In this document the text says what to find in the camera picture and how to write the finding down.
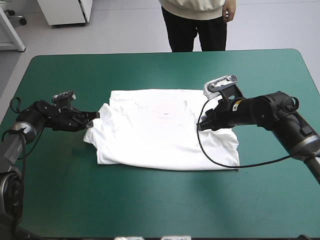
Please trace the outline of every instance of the person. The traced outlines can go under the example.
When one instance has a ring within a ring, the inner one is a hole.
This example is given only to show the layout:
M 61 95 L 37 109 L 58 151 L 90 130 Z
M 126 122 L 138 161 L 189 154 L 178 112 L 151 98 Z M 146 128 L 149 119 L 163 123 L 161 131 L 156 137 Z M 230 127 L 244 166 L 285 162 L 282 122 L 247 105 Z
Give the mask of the person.
M 202 51 L 225 51 L 227 23 L 236 0 L 159 0 L 172 52 L 192 52 L 199 34 Z

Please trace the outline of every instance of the green table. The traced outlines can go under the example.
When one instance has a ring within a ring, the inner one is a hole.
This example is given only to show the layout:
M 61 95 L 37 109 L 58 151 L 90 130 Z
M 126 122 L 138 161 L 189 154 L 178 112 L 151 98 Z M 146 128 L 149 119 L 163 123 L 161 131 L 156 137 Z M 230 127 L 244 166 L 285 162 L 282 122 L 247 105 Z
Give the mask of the green table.
M 73 105 L 96 111 L 112 90 L 202 89 L 227 74 L 238 77 L 247 98 L 276 91 L 298 97 L 299 112 L 320 132 L 319 94 L 293 49 L 37 56 L 16 96 L 26 108 L 75 90 Z M 7 112 L 1 132 L 15 117 Z M 242 164 L 287 154 L 262 128 L 234 131 Z M 239 171 L 98 165 L 84 134 L 44 131 L 27 158 L 21 227 L 47 237 L 320 236 L 320 188 L 298 160 Z

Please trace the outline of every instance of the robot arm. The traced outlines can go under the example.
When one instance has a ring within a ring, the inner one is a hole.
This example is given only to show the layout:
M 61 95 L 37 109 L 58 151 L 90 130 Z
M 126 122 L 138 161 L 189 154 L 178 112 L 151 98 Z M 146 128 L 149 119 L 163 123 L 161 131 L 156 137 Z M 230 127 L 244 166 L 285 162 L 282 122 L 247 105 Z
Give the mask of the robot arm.
M 74 99 L 74 92 L 67 91 L 53 96 L 54 105 L 44 100 L 34 102 L 19 112 L 8 131 L 9 136 L 0 144 L 0 235 L 3 239 L 9 240 L 13 234 L 15 239 L 42 239 L 24 229 L 15 229 L 21 221 L 24 187 L 23 174 L 14 164 L 24 145 L 34 141 L 43 128 L 77 132 L 93 126 L 92 120 L 99 118 L 99 113 L 77 110 L 70 103 Z
M 209 100 L 219 95 L 222 99 L 215 109 L 205 113 L 198 130 L 216 131 L 241 125 L 263 127 L 275 135 L 291 156 L 303 161 L 320 184 L 320 137 L 296 111 L 298 99 L 281 91 L 244 98 L 236 82 L 234 75 L 228 75 L 204 85 L 204 95 Z

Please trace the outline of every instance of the wrinkled fabric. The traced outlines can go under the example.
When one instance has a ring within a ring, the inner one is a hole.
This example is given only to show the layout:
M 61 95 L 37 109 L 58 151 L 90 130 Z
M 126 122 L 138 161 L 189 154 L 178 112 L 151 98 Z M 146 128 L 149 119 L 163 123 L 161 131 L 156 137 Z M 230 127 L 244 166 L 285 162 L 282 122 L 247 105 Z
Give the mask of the wrinkled fabric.
M 111 92 L 84 141 L 97 149 L 98 164 L 164 170 L 221 170 L 202 153 L 196 123 L 206 97 L 201 90 L 145 89 Z M 204 109 L 215 108 L 212 99 Z M 201 143 L 215 161 L 239 166 L 238 140 L 231 129 L 205 130 Z

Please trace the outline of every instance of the white sweater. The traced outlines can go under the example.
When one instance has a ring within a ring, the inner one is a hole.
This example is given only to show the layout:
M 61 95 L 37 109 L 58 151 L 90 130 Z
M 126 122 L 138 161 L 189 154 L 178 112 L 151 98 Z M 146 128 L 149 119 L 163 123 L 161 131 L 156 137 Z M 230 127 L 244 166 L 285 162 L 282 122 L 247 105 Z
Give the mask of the white sweater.
M 168 12 L 194 20 L 210 20 L 222 16 L 225 0 L 159 0 Z

